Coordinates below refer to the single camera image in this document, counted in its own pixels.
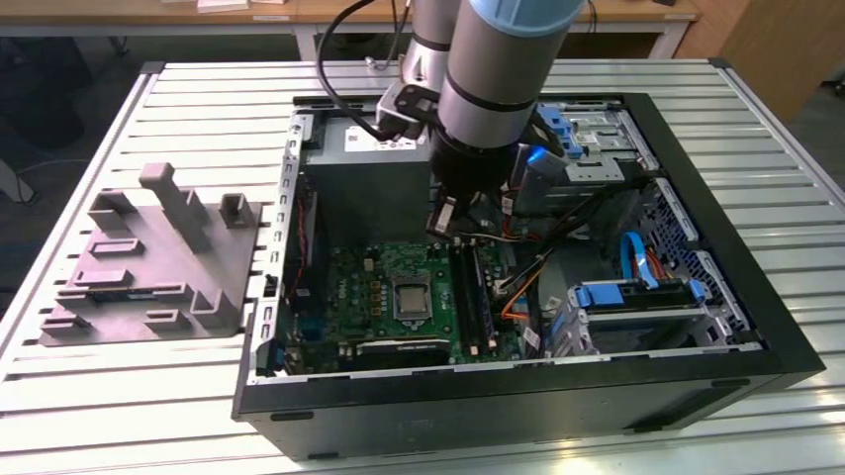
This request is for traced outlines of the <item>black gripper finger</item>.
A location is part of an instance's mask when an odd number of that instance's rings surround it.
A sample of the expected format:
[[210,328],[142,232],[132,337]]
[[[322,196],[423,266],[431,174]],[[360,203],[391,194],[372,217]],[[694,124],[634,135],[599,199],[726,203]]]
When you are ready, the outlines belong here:
[[437,195],[427,216],[424,230],[428,234],[457,234],[469,231],[471,204],[447,195]]

